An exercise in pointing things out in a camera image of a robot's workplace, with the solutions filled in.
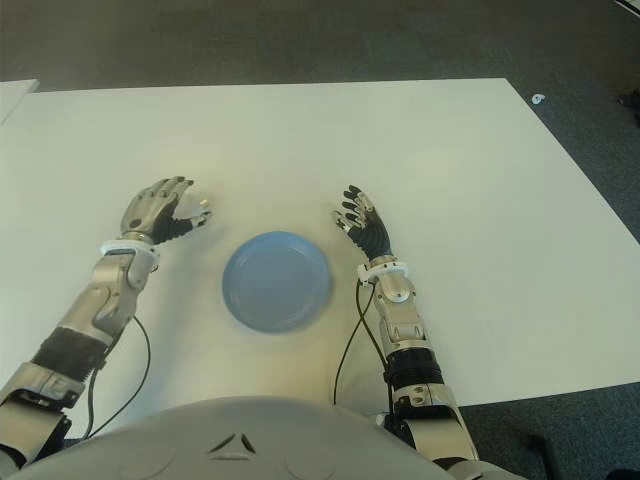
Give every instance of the blue plate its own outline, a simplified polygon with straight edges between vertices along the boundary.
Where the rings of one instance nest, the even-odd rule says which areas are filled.
[[[327,302],[327,260],[304,237],[270,232],[229,259],[222,277],[227,308],[254,330],[278,333],[306,324]]]

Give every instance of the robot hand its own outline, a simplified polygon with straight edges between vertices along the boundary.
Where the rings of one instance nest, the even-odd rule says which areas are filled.
[[[389,234],[369,197],[358,187],[349,185],[344,196],[350,200],[342,206],[353,213],[343,215],[333,211],[336,225],[349,235],[349,238],[367,255],[369,260],[383,255],[392,255]]]
[[[201,227],[211,216],[206,200],[200,205],[204,211],[191,218],[176,219],[173,213],[185,190],[193,180],[184,177],[163,179],[141,190],[131,200],[122,217],[122,238],[143,240],[150,244],[166,242]]]

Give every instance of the small white object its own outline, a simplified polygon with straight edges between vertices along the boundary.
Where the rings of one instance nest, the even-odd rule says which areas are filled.
[[[531,97],[531,103],[533,103],[534,105],[539,105],[545,98],[547,97],[545,97],[541,93],[536,93],[533,97]]]
[[[135,252],[127,279],[134,288],[144,287],[149,272],[157,270],[159,265],[160,254],[156,249],[145,242],[124,239],[107,240],[100,247],[102,255],[114,250],[133,250]]]
[[[373,285],[381,275],[394,272],[402,272],[405,277],[408,277],[409,267],[406,263],[397,261],[382,263],[373,268],[367,268],[367,265],[364,263],[362,265],[358,265],[358,277],[360,278],[363,287]]]

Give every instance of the metal forearm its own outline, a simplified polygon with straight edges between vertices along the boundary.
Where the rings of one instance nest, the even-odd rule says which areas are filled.
[[[476,459],[477,452],[444,384],[440,366],[415,305],[416,291],[407,266],[391,255],[377,257],[358,270],[363,284],[377,283],[374,304],[387,359],[386,381],[393,389],[393,418],[388,427],[430,460]]]
[[[18,464],[33,461],[61,422],[68,430],[61,410],[75,405],[83,382],[134,315],[157,260],[155,249],[142,242],[107,242],[102,250],[89,285],[0,390],[0,447]]]

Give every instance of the black cable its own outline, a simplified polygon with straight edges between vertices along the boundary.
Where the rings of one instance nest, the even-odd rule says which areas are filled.
[[[95,412],[94,412],[94,406],[93,406],[93,390],[96,385],[96,378],[98,378],[98,372],[102,370],[102,367],[105,366],[105,361],[107,357],[113,351],[113,349],[116,348],[116,345],[118,344],[118,341],[120,340],[120,337],[122,336],[123,331],[124,330],[121,330],[120,333],[118,333],[118,335],[115,336],[115,338],[113,339],[113,342],[111,342],[111,345],[107,347],[104,354],[102,355],[102,362],[100,363],[100,365],[98,365],[96,368],[93,369],[93,372],[91,372],[91,378],[89,379],[89,387],[87,388],[87,408],[89,410],[89,420],[87,421],[87,429],[84,431],[84,434],[82,435],[82,440],[86,440],[87,438],[89,438],[89,434],[91,433],[91,429],[93,428],[93,421],[95,419]]]
[[[358,321],[355,325],[355,327],[353,328],[353,331],[351,332],[351,336],[349,337],[349,340],[347,341],[347,345],[344,349],[344,352],[342,353],[342,357],[340,358],[340,363],[338,365],[338,371],[336,372],[336,378],[335,378],[335,382],[333,384],[333,404],[336,404],[336,398],[337,398],[337,392],[338,392],[338,380],[340,379],[340,372],[342,371],[342,366],[344,365],[344,361],[347,357],[347,353],[349,351],[349,348],[351,347],[351,343],[353,342],[353,338],[356,335],[356,332],[358,331],[358,328],[360,327],[360,325],[364,325],[365,330],[367,331],[367,334],[369,335],[369,339],[371,340],[371,342],[373,343],[373,346],[376,349],[376,352],[378,353],[378,356],[380,357],[380,361],[382,362],[382,367],[384,369],[384,371],[387,371],[387,362],[384,358],[384,354],[382,353],[382,350],[380,349],[380,346],[378,345],[378,342],[376,341],[375,337],[373,336],[373,333],[371,332],[371,329],[369,328],[369,325],[365,319],[365,315],[367,314],[367,311],[369,310],[369,307],[371,306],[371,301],[373,300],[373,295],[375,294],[375,286],[372,288],[371,290],[371,295],[369,296],[369,300],[367,301],[367,304],[364,308],[364,310],[362,310],[362,306],[360,304],[360,287],[362,286],[362,283],[360,282],[360,280],[358,280],[356,282],[356,308],[358,310]],[[388,394],[389,394],[389,411],[392,411],[391,409],[393,408],[393,402],[391,400],[391,386],[388,385]]]
[[[376,348],[376,352],[378,352],[378,356],[380,357],[380,361],[382,362],[382,368],[384,369],[384,373],[385,373],[384,378],[385,378],[385,382],[387,382],[387,402],[389,403],[389,413],[393,413],[393,392],[391,389],[391,383],[387,381],[388,364],[386,359],[384,358],[384,354],[382,353],[380,346],[378,345],[378,342],[373,336],[373,333],[371,333],[371,329],[369,328],[369,324],[367,323],[367,320],[364,318],[364,315],[366,312],[362,313],[362,307],[360,306],[360,287],[361,286],[362,286],[362,283],[358,281],[356,286],[356,307],[358,308],[358,313],[360,313],[360,318],[362,318],[362,324],[364,325],[364,328],[367,330],[367,333],[369,334],[369,338],[371,339],[373,346]]]
[[[364,326],[365,330],[367,331],[367,334],[369,335],[369,338],[371,339],[371,343],[373,343],[373,346],[376,349],[376,352],[378,353],[378,357],[380,357],[380,362],[382,362],[382,367],[384,368],[385,372],[387,371],[387,360],[384,358],[384,353],[382,353],[382,349],[380,348],[380,345],[378,345],[378,342],[376,341],[376,338],[373,336],[373,333],[371,333],[371,329],[369,328],[369,324],[367,323],[366,319],[364,318],[364,315],[366,312],[362,311],[362,307],[360,306],[360,287],[362,286],[362,283],[360,282],[360,280],[358,280],[358,282],[356,283],[356,308],[358,309],[358,314],[360,315],[360,321],[362,322],[362,325]],[[371,298],[373,298],[373,294],[375,292],[375,289],[373,292],[371,292]]]
[[[349,347],[351,347],[351,342],[353,341],[353,337],[356,336],[356,332],[358,331],[358,328],[362,323],[363,315],[367,313],[367,311],[369,310],[369,307],[371,306],[371,301],[373,300],[373,294],[375,293],[375,291],[376,289],[374,286],[371,289],[371,296],[369,297],[369,301],[367,301],[367,305],[364,308],[364,312],[362,312],[360,309],[360,300],[358,298],[358,293],[360,292],[360,280],[358,280],[358,283],[356,283],[356,306],[358,308],[358,313],[360,314],[360,318],[358,318],[358,321],[356,322],[356,326],[353,327],[353,331],[351,332],[351,335],[349,336],[349,340],[347,341],[347,346],[344,347],[344,351],[342,352],[342,357],[340,358],[338,371],[336,372],[336,378],[333,383],[333,404],[334,405],[336,404],[336,397],[338,392],[338,380],[340,379],[340,372],[342,371],[342,365],[344,365],[344,361],[347,358],[347,352],[349,351]]]
[[[127,400],[124,405],[122,405],[122,407],[120,407],[113,415],[111,415],[111,417],[109,417],[109,419],[104,422],[102,425],[100,425],[96,430],[93,431],[93,433],[86,435],[83,438],[91,438],[93,437],[95,434],[97,434],[100,430],[102,430],[103,428],[105,428],[109,423],[111,423],[113,421],[114,418],[116,418],[118,415],[120,415],[120,413],[122,413],[122,411],[127,408],[129,406],[129,404],[131,402],[133,402],[133,400],[136,398],[136,396],[138,395],[138,393],[140,393],[140,390],[142,390],[142,387],[145,383],[145,381],[147,380],[147,376],[149,375],[149,368],[151,367],[151,341],[149,340],[149,335],[147,334],[147,331],[145,330],[144,326],[142,325],[142,323],[140,322],[140,320],[138,319],[138,317],[136,317],[135,315],[133,316],[133,319],[135,320],[135,322],[138,324],[138,327],[140,327],[140,330],[142,331],[142,334],[144,335],[144,340],[147,344],[147,366],[145,367],[144,370],[144,375],[142,376],[142,380],[140,380],[140,384],[138,385],[138,388],[136,389],[135,392],[133,392],[133,395],[131,395],[131,397],[129,397],[129,400]],[[93,386],[91,384],[91,381],[89,382],[89,395],[91,397],[91,406],[90,406],[90,422],[91,422],[91,426],[93,424]]]

